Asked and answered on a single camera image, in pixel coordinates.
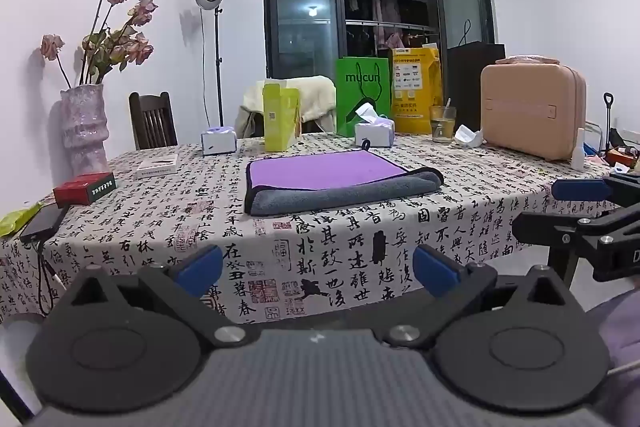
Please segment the purple and grey towel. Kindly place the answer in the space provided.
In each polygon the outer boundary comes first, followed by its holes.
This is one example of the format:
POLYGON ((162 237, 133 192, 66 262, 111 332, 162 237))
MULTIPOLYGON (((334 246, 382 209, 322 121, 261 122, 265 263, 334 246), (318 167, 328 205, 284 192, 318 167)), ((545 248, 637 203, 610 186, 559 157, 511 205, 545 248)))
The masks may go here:
POLYGON ((254 160, 246 167, 244 212, 292 215, 432 194, 444 176, 431 167, 407 170, 368 150, 254 160))

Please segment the crumpled white paper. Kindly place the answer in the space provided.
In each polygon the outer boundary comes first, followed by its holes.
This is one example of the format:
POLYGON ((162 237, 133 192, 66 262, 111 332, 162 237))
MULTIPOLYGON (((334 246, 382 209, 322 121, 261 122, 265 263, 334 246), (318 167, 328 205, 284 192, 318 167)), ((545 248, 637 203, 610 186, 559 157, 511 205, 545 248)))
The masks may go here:
POLYGON ((462 124, 454 132, 454 143, 466 148, 480 147, 484 143, 483 131, 473 131, 462 124))

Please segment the white flat box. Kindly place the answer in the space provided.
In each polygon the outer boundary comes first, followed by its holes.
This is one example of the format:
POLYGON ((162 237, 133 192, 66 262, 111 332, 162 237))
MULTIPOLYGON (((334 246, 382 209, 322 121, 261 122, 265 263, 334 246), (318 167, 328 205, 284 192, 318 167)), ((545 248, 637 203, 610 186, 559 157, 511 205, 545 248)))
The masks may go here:
POLYGON ((172 153, 166 156, 158 156, 142 160, 134 170, 136 179, 151 178, 151 176, 168 176, 174 174, 178 168, 178 154, 172 153))

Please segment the left white tissue pack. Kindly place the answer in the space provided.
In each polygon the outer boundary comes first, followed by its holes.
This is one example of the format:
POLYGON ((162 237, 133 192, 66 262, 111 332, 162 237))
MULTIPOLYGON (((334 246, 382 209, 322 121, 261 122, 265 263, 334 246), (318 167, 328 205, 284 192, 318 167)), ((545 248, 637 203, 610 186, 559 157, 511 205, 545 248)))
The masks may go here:
POLYGON ((204 156, 235 153, 238 137, 233 127, 213 127, 201 133, 201 148, 204 156))

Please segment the white tissue pack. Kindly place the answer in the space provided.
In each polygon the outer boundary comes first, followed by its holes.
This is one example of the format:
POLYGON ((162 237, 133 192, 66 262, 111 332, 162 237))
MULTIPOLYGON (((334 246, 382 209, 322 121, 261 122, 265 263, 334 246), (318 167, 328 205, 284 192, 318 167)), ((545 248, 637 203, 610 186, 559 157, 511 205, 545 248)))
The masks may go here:
POLYGON ((201 148, 204 156, 235 153, 238 137, 233 127, 213 127, 201 133, 201 148))
POLYGON ((393 119, 380 116, 370 103, 356 110, 355 144, 361 148, 392 147, 395 140, 393 119))

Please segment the dark wooden chair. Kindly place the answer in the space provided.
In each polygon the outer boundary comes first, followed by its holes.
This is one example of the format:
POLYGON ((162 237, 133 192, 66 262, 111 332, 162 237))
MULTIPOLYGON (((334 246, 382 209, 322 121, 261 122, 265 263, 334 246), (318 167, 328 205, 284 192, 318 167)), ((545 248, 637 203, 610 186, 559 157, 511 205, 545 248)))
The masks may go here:
POLYGON ((138 92, 132 92, 128 102, 137 150, 178 144, 168 92, 162 92, 160 95, 140 95, 138 92))

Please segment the black paper bag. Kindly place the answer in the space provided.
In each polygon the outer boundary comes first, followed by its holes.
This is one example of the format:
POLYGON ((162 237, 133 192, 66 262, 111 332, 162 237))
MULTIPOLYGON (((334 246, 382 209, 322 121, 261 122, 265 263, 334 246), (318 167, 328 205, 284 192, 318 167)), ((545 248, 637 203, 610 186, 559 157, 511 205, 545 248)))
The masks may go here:
POLYGON ((503 44, 469 41, 472 22, 466 20, 458 45, 447 50, 446 91, 457 109, 457 126, 480 129, 480 74, 506 57, 503 44))

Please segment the black smartphone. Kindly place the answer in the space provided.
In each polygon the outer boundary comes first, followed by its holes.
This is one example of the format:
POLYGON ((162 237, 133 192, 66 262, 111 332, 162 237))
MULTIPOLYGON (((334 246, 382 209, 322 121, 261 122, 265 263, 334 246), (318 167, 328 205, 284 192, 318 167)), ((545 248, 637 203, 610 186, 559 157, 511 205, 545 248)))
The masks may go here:
POLYGON ((58 231, 67 211, 68 206, 43 206, 21 231, 20 241, 23 244, 47 241, 58 231))

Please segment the yellow printed bag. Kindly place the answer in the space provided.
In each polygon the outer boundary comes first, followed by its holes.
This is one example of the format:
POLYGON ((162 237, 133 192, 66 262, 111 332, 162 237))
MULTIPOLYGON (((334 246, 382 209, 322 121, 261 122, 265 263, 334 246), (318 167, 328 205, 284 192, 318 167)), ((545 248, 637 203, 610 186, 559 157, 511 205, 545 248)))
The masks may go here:
POLYGON ((442 105, 442 69, 435 43, 394 49, 392 116, 396 131, 431 133, 431 109, 442 105))

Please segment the lime green carton box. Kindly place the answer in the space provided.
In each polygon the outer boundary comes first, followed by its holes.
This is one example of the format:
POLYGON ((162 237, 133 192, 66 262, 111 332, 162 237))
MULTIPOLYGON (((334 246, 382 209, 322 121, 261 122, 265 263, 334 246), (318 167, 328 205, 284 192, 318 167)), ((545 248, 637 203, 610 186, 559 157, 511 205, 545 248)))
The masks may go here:
POLYGON ((299 138, 300 95, 281 81, 269 81, 262 88, 264 138, 267 153, 285 152, 299 138))

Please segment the lime green wrapper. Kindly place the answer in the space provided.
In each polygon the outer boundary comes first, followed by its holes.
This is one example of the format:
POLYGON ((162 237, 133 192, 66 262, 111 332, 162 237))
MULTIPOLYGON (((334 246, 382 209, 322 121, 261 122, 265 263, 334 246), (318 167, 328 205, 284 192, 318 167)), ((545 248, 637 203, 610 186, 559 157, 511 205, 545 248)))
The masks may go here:
POLYGON ((41 208, 41 202, 36 202, 28 208, 14 210, 7 213, 0 220, 0 236, 6 237, 20 231, 21 228, 24 228, 26 223, 32 219, 32 217, 34 217, 41 208))

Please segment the green mucun paper bag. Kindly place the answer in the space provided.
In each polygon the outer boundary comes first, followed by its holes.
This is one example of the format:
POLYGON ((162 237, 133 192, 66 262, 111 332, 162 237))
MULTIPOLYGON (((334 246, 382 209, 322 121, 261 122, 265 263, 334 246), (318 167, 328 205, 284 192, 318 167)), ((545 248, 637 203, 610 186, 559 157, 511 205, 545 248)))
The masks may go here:
POLYGON ((336 133, 355 136, 357 109, 369 103, 378 116, 392 116, 390 65, 387 58, 345 56, 336 61, 336 133))

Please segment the cream cloth on chair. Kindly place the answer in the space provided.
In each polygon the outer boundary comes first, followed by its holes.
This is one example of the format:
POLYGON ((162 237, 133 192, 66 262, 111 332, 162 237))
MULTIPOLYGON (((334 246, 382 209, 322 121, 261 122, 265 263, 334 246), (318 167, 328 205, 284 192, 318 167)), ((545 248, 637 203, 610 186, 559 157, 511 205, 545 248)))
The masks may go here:
POLYGON ((274 95, 291 95, 303 132, 334 133, 336 131, 336 88, 326 76, 265 79, 256 81, 243 94, 235 118, 234 130, 238 138, 264 135, 269 119, 265 109, 265 87, 274 95))

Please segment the dried pink roses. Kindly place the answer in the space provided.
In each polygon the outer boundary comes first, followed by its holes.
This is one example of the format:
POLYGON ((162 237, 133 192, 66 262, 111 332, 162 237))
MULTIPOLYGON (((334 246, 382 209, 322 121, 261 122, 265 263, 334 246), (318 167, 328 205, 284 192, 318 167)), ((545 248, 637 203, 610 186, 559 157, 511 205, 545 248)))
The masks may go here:
POLYGON ((142 65, 154 52, 154 46, 141 28, 152 22, 158 9, 154 0, 138 0, 126 13, 126 20, 111 28, 110 18, 116 6, 129 0, 99 0, 91 29, 79 45, 80 71, 75 82, 65 72, 60 53, 64 40, 55 34, 45 34, 40 43, 43 60, 55 63, 67 89, 101 84, 114 69, 123 72, 128 65, 142 65))

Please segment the studio lamp on stand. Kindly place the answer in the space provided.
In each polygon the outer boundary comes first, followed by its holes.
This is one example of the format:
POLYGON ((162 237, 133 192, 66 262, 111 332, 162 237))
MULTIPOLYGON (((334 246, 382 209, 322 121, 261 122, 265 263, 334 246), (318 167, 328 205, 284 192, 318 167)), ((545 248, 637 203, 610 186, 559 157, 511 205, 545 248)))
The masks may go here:
POLYGON ((210 124, 208 113, 208 105, 206 102, 206 30, 204 24, 204 13, 212 12, 214 16, 214 60, 215 60, 215 89, 216 89, 216 105, 218 124, 220 127, 224 125, 224 100, 222 99, 222 82, 221 82, 221 64, 222 56, 220 54, 220 35, 219 35, 219 19, 222 14, 221 3, 224 0, 195 0, 198 10, 200 11, 200 29, 202 44, 202 95, 205 119, 210 124))

